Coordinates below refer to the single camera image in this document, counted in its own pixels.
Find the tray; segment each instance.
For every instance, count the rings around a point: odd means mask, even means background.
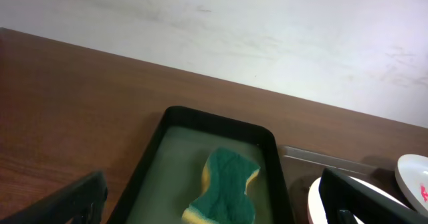
[[[318,177],[321,177],[322,171],[326,167],[335,168],[346,175],[366,181],[412,208],[400,191],[392,170],[289,146],[279,147],[278,152],[282,156],[282,170],[296,223],[309,223],[307,213],[309,188]]]
[[[207,157],[220,146],[261,167],[248,186],[255,223],[294,223],[272,133],[181,106],[166,110],[108,223],[182,223],[183,211],[201,194]]]

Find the tray rim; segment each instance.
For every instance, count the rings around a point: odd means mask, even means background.
[[[265,160],[274,223],[295,223],[275,137],[267,128],[184,106],[171,106],[165,110],[142,158],[107,220],[108,224],[122,224],[127,221],[163,136],[172,126],[232,138],[259,147]]]
[[[372,172],[379,169],[382,169],[384,171],[394,171],[394,170],[384,169],[382,167],[377,167],[370,164],[364,164],[361,162],[346,160],[343,158],[338,158],[327,154],[313,152],[311,150],[296,148],[294,146],[279,146],[278,149],[280,149],[281,159],[294,158],[296,160],[312,162],[314,164],[319,164],[325,167],[344,170],[344,171],[348,171],[348,172],[352,172],[360,175],[369,175]]]

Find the green scouring pad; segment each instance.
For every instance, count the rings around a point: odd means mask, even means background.
[[[210,154],[202,172],[202,195],[183,213],[192,224],[251,224],[255,211],[247,197],[248,183],[260,166],[226,148]]]

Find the plate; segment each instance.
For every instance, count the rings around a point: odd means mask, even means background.
[[[389,199],[391,199],[391,200],[393,200],[399,204],[402,204],[396,198],[394,198],[391,195],[389,195],[388,193],[380,190],[379,188],[375,187],[374,185],[369,184],[365,181],[362,181],[362,180],[354,178],[354,177],[350,177],[350,178],[352,178],[352,179],[358,181],[359,183],[365,185],[366,187],[388,197]],[[328,224],[327,218],[326,218],[326,213],[324,211],[324,206],[322,205],[320,192],[318,191],[318,189],[320,187],[320,181],[321,181],[321,177],[316,179],[312,183],[312,185],[310,186],[310,189],[309,189],[308,219],[309,219],[310,224]],[[356,222],[358,224],[364,224],[360,219],[358,219],[358,217],[355,217],[355,219],[356,219]]]
[[[395,178],[410,204],[428,217],[428,158],[417,154],[403,155],[395,169]]]

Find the wooden countertop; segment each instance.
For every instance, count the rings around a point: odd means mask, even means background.
[[[174,105],[264,126],[278,145],[385,168],[402,154],[428,156],[426,128],[1,29],[0,218],[101,169],[107,220]]]

